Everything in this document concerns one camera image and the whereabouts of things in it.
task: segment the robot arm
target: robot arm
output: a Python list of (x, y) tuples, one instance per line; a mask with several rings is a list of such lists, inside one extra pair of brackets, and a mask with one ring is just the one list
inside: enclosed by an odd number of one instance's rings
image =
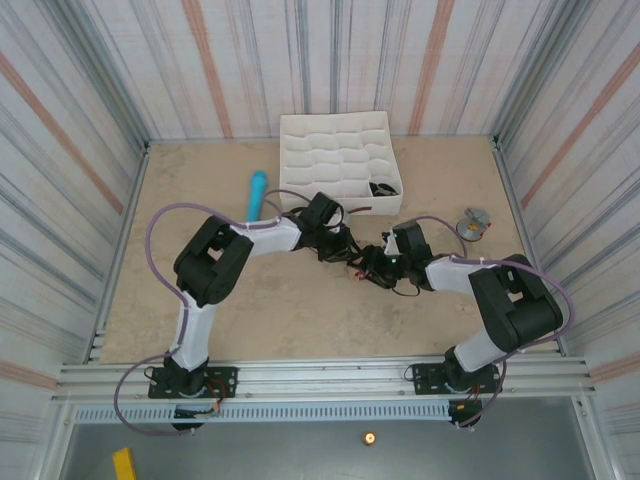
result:
[[(422, 290), (474, 295), (484, 329), (445, 354), (444, 381), (453, 391), (470, 388), (492, 362), (562, 325), (560, 309), (539, 278), (515, 268), (465, 265), (450, 256), (434, 256), (415, 221), (383, 234), (384, 247), (360, 248), (344, 224), (342, 207), (326, 195), (317, 194), (298, 213), (285, 214), (277, 226), (264, 229), (259, 222), (241, 229), (210, 217), (178, 256), (174, 270), (189, 315), (181, 345), (182, 312), (179, 315), (172, 350), (180, 348), (165, 367), (174, 372), (181, 394), (195, 395), (201, 389), (217, 304), (231, 293), (250, 257), (271, 252), (312, 247), (318, 260), (344, 261), (361, 279), (385, 289), (408, 278)], [(522, 255), (508, 260), (529, 265)]]

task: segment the cyan object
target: cyan object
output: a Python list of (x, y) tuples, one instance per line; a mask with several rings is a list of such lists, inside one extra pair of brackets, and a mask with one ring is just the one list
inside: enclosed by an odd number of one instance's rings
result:
[(260, 220), (260, 210), (262, 210), (262, 198), (267, 189), (267, 174), (262, 170), (256, 170), (251, 177), (251, 193), (249, 194), (249, 210), (247, 211), (247, 222)]

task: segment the small gray object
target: small gray object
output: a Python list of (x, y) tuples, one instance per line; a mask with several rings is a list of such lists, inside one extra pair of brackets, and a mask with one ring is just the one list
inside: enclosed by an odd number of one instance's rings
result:
[(467, 242), (477, 242), (491, 226), (489, 213), (482, 208), (469, 207), (464, 214), (465, 218), (456, 224), (456, 230)]

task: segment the white egg tray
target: white egg tray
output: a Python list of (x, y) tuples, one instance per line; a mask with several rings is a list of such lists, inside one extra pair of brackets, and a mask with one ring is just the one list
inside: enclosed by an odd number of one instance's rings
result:
[[(374, 197), (369, 182), (386, 183), (398, 195)], [(323, 192), (361, 215), (397, 215), (402, 180), (391, 146), (387, 112), (280, 117), (280, 188), (308, 198)], [(285, 211), (305, 205), (280, 194)]]

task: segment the wooden table surface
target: wooden table surface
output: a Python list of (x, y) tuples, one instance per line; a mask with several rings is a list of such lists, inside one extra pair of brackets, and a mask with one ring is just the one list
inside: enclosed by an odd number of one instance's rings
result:
[[(404, 184), (396, 217), (352, 216), (350, 227), (364, 243), (381, 243), (381, 232), (421, 214), (455, 224), (468, 206), (491, 214), (492, 227), (471, 257), (503, 258), (522, 245), (485, 137), (393, 140)], [(179, 300), (151, 274), (144, 235), (154, 213), (174, 202), (206, 204), (244, 220), (249, 184), (265, 170), (277, 188), (277, 142), (154, 146), (107, 324), (102, 363), (129, 363), (167, 350), (176, 329)], [(271, 216), (265, 206), (263, 217)], [(175, 281), (173, 261), (206, 214), (167, 213), (152, 238), (160, 271)], [(422, 222), (434, 253), (459, 251), (443, 226)], [(398, 290), (413, 292), (408, 281)], [(422, 292), (405, 298), (358, 282), (344, 265), (321, 264), (308, 250), (252, 259), (231, 295), (220, 304), (209, 339), (211, 359), (349, 357), (443, 353), (482, 328), (471, 296)]]

